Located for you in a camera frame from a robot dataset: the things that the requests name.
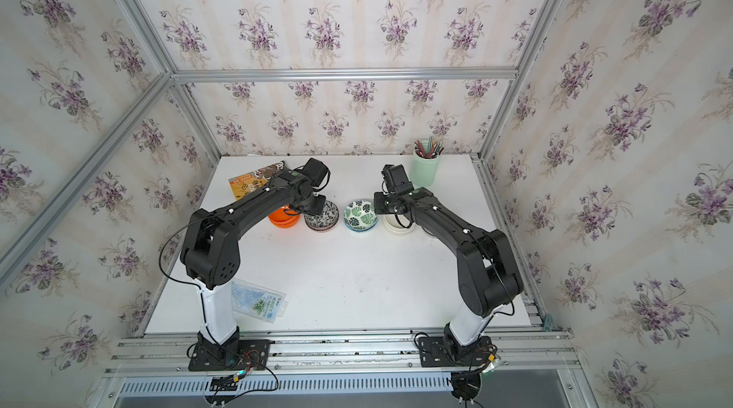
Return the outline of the large cream bowl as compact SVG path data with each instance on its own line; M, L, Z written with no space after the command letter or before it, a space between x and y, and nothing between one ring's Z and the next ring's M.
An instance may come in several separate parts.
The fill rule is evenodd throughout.
M383 216L383 223L389 232L397 235L404 235L412 232L416 226L410 224L404 215L386 214Z

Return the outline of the dark patterned bowl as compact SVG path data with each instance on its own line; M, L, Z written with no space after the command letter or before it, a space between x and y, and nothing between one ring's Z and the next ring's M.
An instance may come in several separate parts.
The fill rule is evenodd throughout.
M335 203L326 200L324 209L319 215L306 215L305 224L315 232L324 232L334 227L340 218L340 212Z

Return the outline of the orange bowl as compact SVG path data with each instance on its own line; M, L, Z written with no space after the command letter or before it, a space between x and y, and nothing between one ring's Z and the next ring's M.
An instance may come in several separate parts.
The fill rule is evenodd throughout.
M300 217L301 213L299 211L294 211L290 207L282 207L277 211L273 211L268 219L277 228L289 229L298 223Z

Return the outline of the green leaf bowl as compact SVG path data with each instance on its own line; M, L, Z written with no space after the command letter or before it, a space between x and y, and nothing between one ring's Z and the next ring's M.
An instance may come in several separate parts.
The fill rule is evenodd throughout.
M345 207L344 222L349 230L355 232L366 232L372 229L378 222L373 201L359 199L349 203Z

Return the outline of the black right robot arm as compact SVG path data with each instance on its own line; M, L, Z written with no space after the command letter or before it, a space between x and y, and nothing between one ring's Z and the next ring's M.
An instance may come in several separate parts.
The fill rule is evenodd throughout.
M414 188L401 165L386 165L382 177L383 188L374 194L375 212L404 215L455 256L464 306L447 325L448 343L469 347L495 316L514 316L513 302L524 292L524 284L507 235L470 224L429 190Z

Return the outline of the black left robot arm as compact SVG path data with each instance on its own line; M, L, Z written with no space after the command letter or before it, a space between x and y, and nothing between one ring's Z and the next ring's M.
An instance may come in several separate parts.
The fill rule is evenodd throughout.
M282 168L254 192L227 206L199 209L185 229L179 260L202 303L202 339L223 346L239 339L234 318L231 281L241 264L240 239L283 207L295 213L319 215L326 198L320 191L328 184L330 170L310 158L305 165Z

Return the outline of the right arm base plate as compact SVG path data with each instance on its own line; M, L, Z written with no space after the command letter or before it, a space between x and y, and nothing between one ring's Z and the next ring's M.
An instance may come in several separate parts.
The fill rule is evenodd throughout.
M497 347L489 337L480 335L473 344L460 345L450 332L449 326L444 335L432 337L425 332L418 332L412 342L419 353L423 368L466 367L478 369L488 366L496 360Z

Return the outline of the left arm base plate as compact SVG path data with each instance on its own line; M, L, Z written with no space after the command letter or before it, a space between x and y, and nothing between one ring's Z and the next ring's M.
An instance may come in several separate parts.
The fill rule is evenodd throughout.
M189 356L189 372L254 370L267 365L271 342L267 339L241 339L234 333L223 344L208 341L198 333Z

